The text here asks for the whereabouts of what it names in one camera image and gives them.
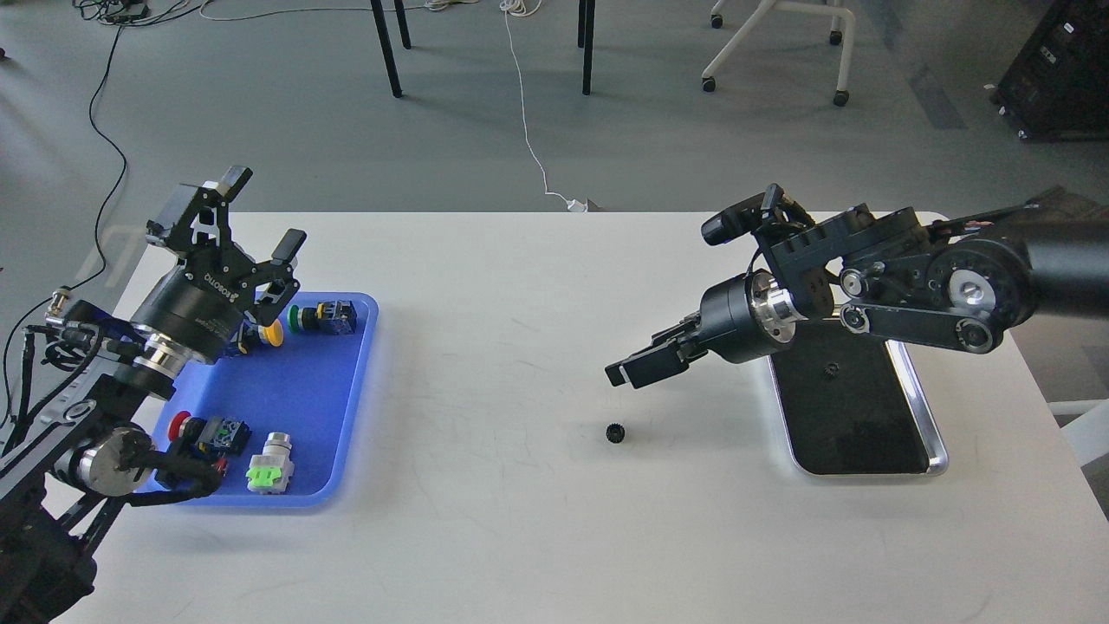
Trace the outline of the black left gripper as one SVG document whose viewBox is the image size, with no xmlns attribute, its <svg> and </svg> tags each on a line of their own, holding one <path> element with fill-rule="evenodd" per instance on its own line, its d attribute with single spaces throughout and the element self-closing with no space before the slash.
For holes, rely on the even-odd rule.
<svg viewBox="0 0 1109 624">
<path fill-rule="evenodd" d="M 181 183 L 146 224 L 146 243 L 173 253 L 179 266 L 155 285 L 131 323 L 144 335 L 179 344 L 192 360 L 218 360 L 242 323 L 276 321 L 301 291 L 294 272 L 305 231 L 286 231 L 269 260 L 250 266 L 244 276 L 228 273 L 250 264 L 232 241 L 228 214 L 252 175 L 247 166 L 231 166 L 218 181 Z"/>
</svg>

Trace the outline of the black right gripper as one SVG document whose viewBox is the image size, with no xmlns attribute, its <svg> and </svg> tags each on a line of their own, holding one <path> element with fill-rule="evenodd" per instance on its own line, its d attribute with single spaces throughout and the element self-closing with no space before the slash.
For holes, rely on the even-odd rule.
<svg viewBox="0 0 1109 624">
<path fill-rule="evenodd" d="M 607 365 L 611 386 L 642 388 L 689 370 L 709 351 L 744 364 L 787 348 L 805 321 L 771 272 L 750 272 L 710 287 L 695 315 L 651 336 L 650 347 Z"/>
</svg>

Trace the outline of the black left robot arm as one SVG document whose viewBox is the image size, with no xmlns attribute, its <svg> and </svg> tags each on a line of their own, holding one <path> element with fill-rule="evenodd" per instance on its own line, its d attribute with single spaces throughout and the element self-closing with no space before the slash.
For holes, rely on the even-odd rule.
<svg viewBox="0 0 1109 624">
<path fill-rule="evenodd" d="M 183 183 L 149 244 L 177 264 L 130 320 L 55 291 L 44 333 L 79 348 L 67 380 L 34 406 L 21 406 L 3 449 L 1 612 L 4 623 L 48 623 L 94 591 L 94 552 L 123 507 L 206 497 L 222 475 L 204 459 L 156 449 L 133 416 L 150 396 L 167 400 L 191 361 L 214 364 L 243 324 L 269 325 L 301 289 L 296 254 L 306 238 L 289 229 L 269 260 L 254 260 L 232 238 L 230 202 L 252 177 L 233 166 L 218 181 Z"/>
</svg>

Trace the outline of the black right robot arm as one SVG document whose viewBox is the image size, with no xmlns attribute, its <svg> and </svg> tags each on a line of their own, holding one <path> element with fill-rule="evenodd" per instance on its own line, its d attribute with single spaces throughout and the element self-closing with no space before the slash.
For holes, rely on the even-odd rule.
<svg viewBox="0 0 1109 624">
<path fill-rule="evenodd" d="M 817 221 L 773 183 L 708 218 L 701 236 L 752 236 L 766 268 L 709 288 L 696 311 L 607 365 L 613 386 L 673 378 L 708 352 L 763 358 L 788 347 L 797 323 L 831 315 L 853 335 L 979 354 L 1037 311 L 1106 314 L 1105 218 L 1022 205 L 922 224 L 912 208 L 856 205 Z"/>
</svg>

